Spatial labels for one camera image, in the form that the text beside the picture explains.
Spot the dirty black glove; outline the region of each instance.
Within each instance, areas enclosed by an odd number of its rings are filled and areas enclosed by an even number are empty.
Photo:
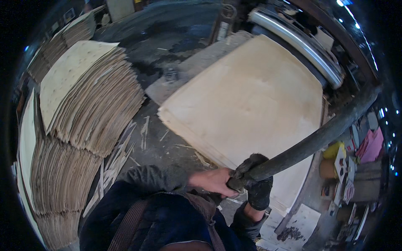
[[[232,174],[232,177],[240,179],[244,173],[252,168],[269,160],[267,157],[260,153],[253,153],[248,159],[238,166]],[[269,194],[272,189],[273,176],[259,182],[247,182],[245,189],[248,192],[248,202],[251,207],[256,210],[263,211],[269,206]]]

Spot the pink cloth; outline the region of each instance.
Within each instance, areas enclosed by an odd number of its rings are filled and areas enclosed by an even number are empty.
[[[369,130],[356,152],[356,156],[360,157],[360,164],[375,161],[381,151],[383,141],[381,128],[375,130],[374,133]]]

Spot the sawdust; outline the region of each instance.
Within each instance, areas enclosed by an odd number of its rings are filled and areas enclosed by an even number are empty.
[[[287,227],[285,228],[280,235],[278,235],[277,240],[285,241],[290,237],[290,239],[299,240],[304,236],[300,233],[298,228],[295,227]]]

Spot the gray sleeve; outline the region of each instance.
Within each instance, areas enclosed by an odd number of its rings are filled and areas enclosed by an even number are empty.
[[[264,215],[262,220],[259,222],[251,221],[244,214],[246,204],[247,201],[236,210],[236,213],[233,217],[233,223],[230,225],[230,228],[235,232],[238,238],[249,238],[254,241],[254,239],[260,234],[260,229],[268,216]]]
[[[119,174],[116,181],[133,184],[138,189],[139,196],[148,196],[157,192],[184,192],[188,179],[187,171],[176,165],[144,165]]]

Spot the stack of veneer sheets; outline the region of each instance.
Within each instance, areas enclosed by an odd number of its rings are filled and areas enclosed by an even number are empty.
[[[79,41],[41,84],[46,134],[106,157],[139,110],[144,91],[118,43]]]
[[[31,94],[21,123],[19,159],[23,180],[18,186],[20,194],[44,244],[57,250],[75,242],[89,181],[103,158],[46,136],[38,98]]]
[[[67,44],[63,38],[65,28],[67,28],[67,26],[42,45],[43,56],[49,62],[50,67],[67,51]]]
[[[72,21],[63,30],[63,38],[70,48],[77,41],[89,40],[94,36],[96,29],[96,22],[94,13],[91,11]]]
[[[159,108],[162,122],[218,166],[268,158],[320,127],[322,87],[288,50],[257,36],[195,76]],[[286,216],[312,156],[274,175],[270,207]]]
[[[28,65],[28,74],[35,80],[37,84],[42,82],[42,79],[46,76],[49,71],[49,62],[45,59],[43,55],[43,48],[40,47],[35,55],[33,56],[31,62]]]

